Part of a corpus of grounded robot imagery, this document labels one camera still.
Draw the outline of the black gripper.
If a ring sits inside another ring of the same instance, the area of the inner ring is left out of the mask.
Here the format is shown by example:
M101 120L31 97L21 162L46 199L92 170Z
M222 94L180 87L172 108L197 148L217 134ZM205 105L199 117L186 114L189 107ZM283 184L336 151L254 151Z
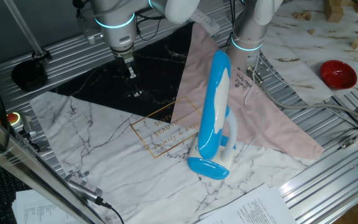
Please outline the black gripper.
M139 70L132 53L122 54L118 57L123 79L129 83L129 89L132 97L142 94L139 80Z

